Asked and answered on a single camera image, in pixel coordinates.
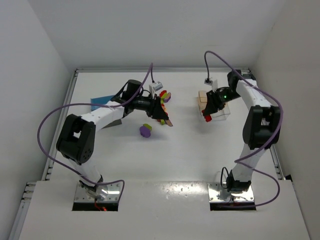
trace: wall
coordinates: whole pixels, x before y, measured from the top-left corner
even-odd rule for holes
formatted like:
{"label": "wall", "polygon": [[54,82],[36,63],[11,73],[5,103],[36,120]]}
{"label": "wall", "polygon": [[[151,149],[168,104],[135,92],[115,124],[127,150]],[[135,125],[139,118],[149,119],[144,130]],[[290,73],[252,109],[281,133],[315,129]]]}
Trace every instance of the wall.
{"label": "wall", "polygon": [[[29,0],[70,69],[204,67],[206,50],[247,67],[285,0]],[[214,57],[211,66],[225,67]]]}
{"label": "wall", "polygon": [[312,239],[319,229],[320,1],[287,1],[253,67],[259,86],[283,104],[277,144]]}
{"label": "wall", "polygon": [[[41,179],[41,118],[63,103],[70,73],[26,0],[0,1],[0,239],[8,238],[27,181]],[[43,129],[46,149],[58,116]]]}

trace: white table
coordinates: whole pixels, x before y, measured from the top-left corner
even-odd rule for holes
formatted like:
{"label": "white table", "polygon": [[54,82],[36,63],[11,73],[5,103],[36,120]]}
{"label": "white table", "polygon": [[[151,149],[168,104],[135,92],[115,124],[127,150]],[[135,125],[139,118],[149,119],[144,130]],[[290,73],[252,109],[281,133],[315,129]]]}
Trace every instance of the white table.
{"label": "white table", "polygon": [[[115,94],[127,80],[142,81],[144,76],[145,72],[80,72],[70,102]],[[211,76],[219,87],[228,84],[227,72]],[[243,147],[248,110],[236,99],[229,103],[227,120],[203,122],[196,97],[199,90],[210,89],[204,85],[205,77],[204,71],[154,73],[155,80],[172,93],[166,108],[174,127],[135,110],[122,125],[96,134],[91,159],[104,180],[126,181],[118,212],[72,211],[79,177],[54,164],[50,181],[36,184],[20,239],[309,239],[288,180],[280,181],[279,198],[257,211],[210,211],[206,182],[219,181],[222,167],[234,167]],[[77,106],[67,114],[89,110]],[[152,126],[150,138],[140,136],[144,123]],[[68,163],[60,153],[56,158]],[[270,151],[257,169],[277,177]],[[256,203],[277,192],[275,183],[258,173],[253,174],[252,188]]]}

